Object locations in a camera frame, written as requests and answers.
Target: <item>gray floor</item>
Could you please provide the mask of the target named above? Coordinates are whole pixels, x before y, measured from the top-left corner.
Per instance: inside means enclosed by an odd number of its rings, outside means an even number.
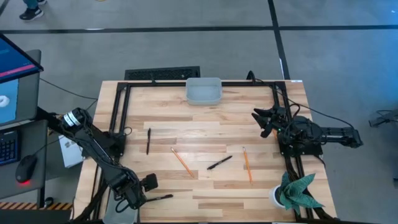
[[[275,0],[281,26],[398,24],[395,0]],[[184,26],[270,26],[266,0],[149,0],[105,2],[49,0],[44,17],[25,23],[22,1],[10,1],[0,30]],[[292,79],[303,80],[310,106],[359,129],[358,149],[324,147],[333,200],[343,220],[398,220],[397,126],[370,128],[376,110],[398,109],[396,30],[282,31]],[[86,96],[103,80],[121,80],[125,69],[196,66],[203,77],[282,79],[273,31],[113,34],[12,34],[24,50],[41,49],[42,78]],[[40,84],[40,106],[66,112],[89,100]],[[341,126],[313,113],[321,126]],[[47,182],[47,195],[70,202],[79,173]],[[5,201],[34,201],[24,194]]]

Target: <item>person's foot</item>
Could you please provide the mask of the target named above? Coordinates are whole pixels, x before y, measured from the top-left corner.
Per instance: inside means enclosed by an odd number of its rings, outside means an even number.
[[[19,18],[23,21],[32,21],[36,18],[43,16],[44,12],[39,9],[39,7],[35,9],[26,9],[24,13],[22,13]]]
[[[37,0],[37,4],[39,5],[44,5],[45,3],[47,3],[47,0]]]

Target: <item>wooden tabletop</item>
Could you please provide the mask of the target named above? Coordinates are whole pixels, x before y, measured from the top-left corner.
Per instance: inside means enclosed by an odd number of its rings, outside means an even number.
[[[103,82],[94,125],[107,131],[118,82]],[[286,81],[291,100],[308,105],[302,82]],[[118,120],[123,105],[123,94]],[[121,164],[139,178],[155,173],[159,187],[148,198],[173,194],[174,198],[148,202],[141,208],[143,222],[271,222],[292,221],[292,210],[276,208],[268,199],[271,188],[280,184],[285,162],[272,134],[260,137],[260,127],[251,113],[254,108],[271,108],[272,92],[265,86],[223,87],[216,106],[191,106],[185,87],[134,87],[131,89],[126,126],[127,137]],[[300,115],[310,118],[309,110]],[[150,152],[146,155],[147,131],[151,128]],[[248,153],[253,184],[245,165],[242,147]],[[173,147],[193,172],[185,170]],[[213,170],[206,168],[225,157],[232,158]],[[306,174],[316,173],[309,186],[313,196],[336,215],[328,179],[322,163],[302,156]],[[96,164],[83,163],[75,197],[75,217],[91,199]]]

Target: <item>pencil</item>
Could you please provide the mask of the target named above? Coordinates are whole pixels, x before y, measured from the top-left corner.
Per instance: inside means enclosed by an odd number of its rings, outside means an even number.
[[[192,171],[188,168],[188,166],[182,161],[181,157],[174,151],[174,149],[171,147],[172,151],[174,152],[175,156],[179,159],[179,161],[182,163],[182,165],[186,168],[189,174],[191,174],[192,177],[195,177],[192,173]]]
[[[246,148],[243,147],[243,154],[244,154],[244,160],[246,161],[246,167],[248,168],[248,174],[250,178],[250,184],[253,185],[253,178],[251,177],[251,171],[249,167],[249,160],[248,160],[248,154],[246,153]]]

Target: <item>monitor screen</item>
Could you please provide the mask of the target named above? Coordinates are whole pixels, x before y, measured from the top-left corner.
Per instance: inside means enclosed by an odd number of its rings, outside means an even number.
[[[0,35],[0,83],[35,74],[42,67],[5,36]]]

